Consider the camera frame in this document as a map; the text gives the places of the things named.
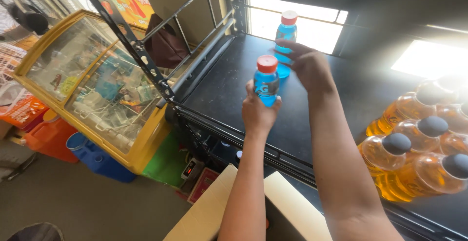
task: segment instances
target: brown bag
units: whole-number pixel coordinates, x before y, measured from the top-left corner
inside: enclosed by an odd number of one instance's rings
[[[157,14],[152,14],[145,34],[162,21]],[[189,54],[184,41],[176,37],[176,32],[169,24],[163,26],[145,42],[145,49],[157,67],[169,69],[174,69]]]

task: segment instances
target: wall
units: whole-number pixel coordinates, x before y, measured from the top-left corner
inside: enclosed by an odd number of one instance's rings
[[[172,13],[178,10],[186,1],[187,0],[149,0],[155,13],[161,16],[162,19],[170,17]],[[211,0],[211,2],[213,4],[216,22],[218,23],[221,20],[219,1]],[[202,41],[214,28],[207,0],[195,0],[180,12],[178,18],[184,30],[185,37],[193,44],[198,44]],[[175,22],[172,21],[169,24],[178,31]]]

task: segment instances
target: orange plastic basket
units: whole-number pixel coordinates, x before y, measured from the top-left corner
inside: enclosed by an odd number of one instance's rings
[[[1,119],[22,129],[47,109],[36,97],[30,96],[19,100]]]

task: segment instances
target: window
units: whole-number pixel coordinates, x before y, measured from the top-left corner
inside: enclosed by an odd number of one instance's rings
[[[249,33],[271,40],[275,39],[276,30],[281,23],[281,14],[278,12],[294,10],[299,16],[326,21],[321,22],[299,17],[296,22],[298,27],[297,42],[325,53],[333,52],[343,28],[342,25],[327,22],[336,21],[343,24],[348,16],[348,12],[343,10],[339,11],[281,0],[247,0],[247,3],[254,7],[266,9],[248,8]]]
[[[468,49],[414,40],[392,69],[426,78],[468,75]]]

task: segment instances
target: yellow freezer frame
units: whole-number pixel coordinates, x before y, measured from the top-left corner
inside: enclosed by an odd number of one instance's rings
[[[14,73],[14,78],[20,84],[22,84],[27,90],[29,90],[34,96],[39,100],[44,102],[51,110],[59,114],[63,119],[65,119],[69,124],[74,126],[79,132],[83,133],[86,137],[100,146],[103,150],[111,154],[114,159],[120,162],[122,165],[127,167],[130,171],[135,174],[141,174],[150,161],[150,159],[155,154],[156,150],[161,145],[162,141],[170,132],[170,125],[164,119],[164,112],[166,106],[162,109],[155,108],[153,112],[149,115],[149,118],[146,121],[146,124],[140,130],[137,138],[135,139],[132,147],[130,148],[127,154],[121,152],[116,148],[112,143],[104,140],[97,132],[89,128],[87,125],[79,121],[75,116],[65,109],[65,104],[70,100],[73,95],[73,90],[75,90],[78,85],[82,82],[85,77],[90,76],[90,70],[95,68],[94,65],[101,59],[101,57],[107,53],[119,40],[116,40],[109,45],[85,70],[85,72],[80,76],[78,81],[73,86],[71,92],[68,93],[66,98],[63,101],[52,97],[48,94],[42,87],[37,85],[34,81],[26,77],[27,72],[31,69],[32,65],[36,62],[38,57],[45,51],[45,49],[50,46],[62,33],[64,33],[68,28],[73,26],[76,22],[82,18],[89,17],[96,19],[98,21],[105,21],[96,13],[79,10],[62,21],[57,25],[51,28],[46,34],[44,34],[40,40],[34,44],[34,46],[28,51],[26,56],[22,59],[21,64],[16,68]],[[130,24],[132,29],[145,32],[145,29]]]

